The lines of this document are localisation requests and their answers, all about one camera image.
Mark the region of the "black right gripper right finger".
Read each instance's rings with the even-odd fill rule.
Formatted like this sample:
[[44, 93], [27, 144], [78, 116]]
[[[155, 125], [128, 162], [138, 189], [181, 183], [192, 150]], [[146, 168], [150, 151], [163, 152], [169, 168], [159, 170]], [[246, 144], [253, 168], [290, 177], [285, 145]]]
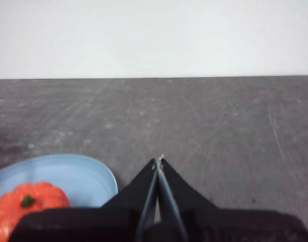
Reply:
[[167, 162], [158, 161], [158, 201], [161, 221], [180, 235], [181, 241], [203, 241], [198, 214], [217, 206], [192, 188]]

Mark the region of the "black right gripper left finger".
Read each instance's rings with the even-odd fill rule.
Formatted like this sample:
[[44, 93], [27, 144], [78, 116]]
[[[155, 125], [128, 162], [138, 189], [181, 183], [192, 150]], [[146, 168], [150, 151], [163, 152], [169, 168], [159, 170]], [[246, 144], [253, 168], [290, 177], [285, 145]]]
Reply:
[[151, 159], [132, 181], [101, 210], [109, 214], [105, 241], [142, 241], [153, 224], [157, 195], [156, 160]]

